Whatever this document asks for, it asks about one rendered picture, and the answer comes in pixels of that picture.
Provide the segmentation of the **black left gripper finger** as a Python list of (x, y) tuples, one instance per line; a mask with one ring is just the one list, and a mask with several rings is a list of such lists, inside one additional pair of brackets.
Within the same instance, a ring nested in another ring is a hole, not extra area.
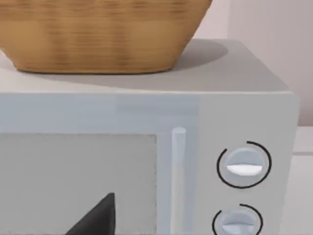
[(115, 235), (115, 194), (105, 196), (65, 235)]

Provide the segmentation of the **pale microwave door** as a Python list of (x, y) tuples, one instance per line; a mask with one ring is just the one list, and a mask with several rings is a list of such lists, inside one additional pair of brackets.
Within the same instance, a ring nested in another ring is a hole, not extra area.
[(118, 234), (170, 235), (172, 130), (186, 130), (192, 230), (199, 98), (1, 94), (0, 235), (65, 235), (109, 193)]

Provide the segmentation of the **pale microwave knob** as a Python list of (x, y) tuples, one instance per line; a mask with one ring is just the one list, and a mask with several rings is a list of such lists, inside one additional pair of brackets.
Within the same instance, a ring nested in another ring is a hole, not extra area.
[(264, 226), (261, 213), (251, 205), (219, 210), (213, 217), (213, 235), (260, 235)]
[(272, 169), (272, 156), (260, 143), (247, 141), (233, 149), (224, 149), (217, 161), (219, 179), (229, 187), (252, 188), (262, 183)]

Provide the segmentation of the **pale microwave oven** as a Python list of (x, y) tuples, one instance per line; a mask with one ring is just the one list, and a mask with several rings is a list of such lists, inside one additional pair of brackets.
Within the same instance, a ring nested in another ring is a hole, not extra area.
[[(194, 39), (173, 70), (145, 75), (26, 73), (17, 71), (0, 52), (1, 94), (194, 95), (200, 101), (193, 223), (192, 230), (182, 235), (213, 235), (214, 215), (240, 203), (261, 213), (260, 235), (279, 231), (299, 99), (238, 41)], [(255, 187), (229, 187), (219, 179), (216, 161), (224, 149), (247, 141), (267, 148), (271, 172)]]

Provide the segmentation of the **woven wicker basket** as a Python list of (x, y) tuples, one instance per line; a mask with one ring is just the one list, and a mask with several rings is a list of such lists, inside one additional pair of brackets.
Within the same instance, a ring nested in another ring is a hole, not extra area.
[(0, 50), (19, 71), (172, 69), (213, 0), (0, 0)]

